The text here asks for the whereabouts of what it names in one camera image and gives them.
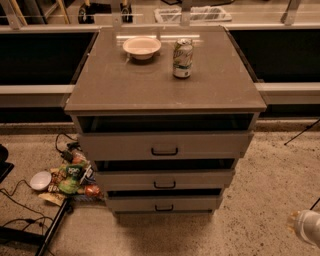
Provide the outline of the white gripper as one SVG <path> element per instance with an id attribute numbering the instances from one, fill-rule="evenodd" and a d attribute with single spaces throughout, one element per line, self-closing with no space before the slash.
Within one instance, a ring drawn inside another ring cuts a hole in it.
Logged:
<path id="1" fill-rule="evenodd" d="M 287 218 L 287 229 L 297 237 L 320 248 L 320 213 L 312 210 L 294 211 Z"/>

